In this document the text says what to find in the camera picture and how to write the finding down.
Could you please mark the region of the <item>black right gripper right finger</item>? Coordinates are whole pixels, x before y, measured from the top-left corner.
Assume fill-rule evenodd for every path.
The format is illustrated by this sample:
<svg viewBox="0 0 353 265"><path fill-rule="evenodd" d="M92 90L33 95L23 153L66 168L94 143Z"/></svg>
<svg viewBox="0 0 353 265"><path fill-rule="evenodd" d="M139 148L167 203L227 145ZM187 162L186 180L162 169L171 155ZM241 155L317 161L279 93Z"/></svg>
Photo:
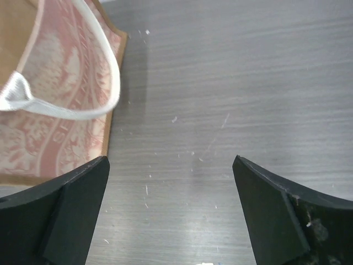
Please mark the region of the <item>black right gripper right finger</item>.
<svg viewBox="0 0 353 265"><path fill-rule="evenodd" d="M232 168L257 264L352 264L352 201L241 156Z"/></svg>

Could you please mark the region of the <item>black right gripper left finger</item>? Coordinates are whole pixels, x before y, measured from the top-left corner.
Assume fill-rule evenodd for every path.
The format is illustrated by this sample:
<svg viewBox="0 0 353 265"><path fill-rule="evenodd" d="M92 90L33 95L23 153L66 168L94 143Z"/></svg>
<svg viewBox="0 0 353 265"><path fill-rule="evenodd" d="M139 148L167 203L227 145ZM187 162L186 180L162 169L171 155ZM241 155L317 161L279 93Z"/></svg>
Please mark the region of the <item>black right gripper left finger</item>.
<svg viewBox="0 0 353 265"><path fill-rule="evenodd" d="M1 198L1 264L85 264L105 193L106 156Z"/></svg>

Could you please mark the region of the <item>brown canvas tote bag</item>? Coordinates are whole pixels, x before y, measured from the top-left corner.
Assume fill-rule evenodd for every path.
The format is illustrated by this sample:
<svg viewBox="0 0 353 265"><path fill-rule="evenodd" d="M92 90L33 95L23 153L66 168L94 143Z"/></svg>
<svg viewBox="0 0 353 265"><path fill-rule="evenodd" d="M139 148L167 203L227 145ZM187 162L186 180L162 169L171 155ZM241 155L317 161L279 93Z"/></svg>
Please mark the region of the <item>brown canvas tote bag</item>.
<svg viewBox="0 0 353 265"><path fill-rule="evenodd" d="M107 155L126 42L99 1L1 2L2 184Z"/></svg>

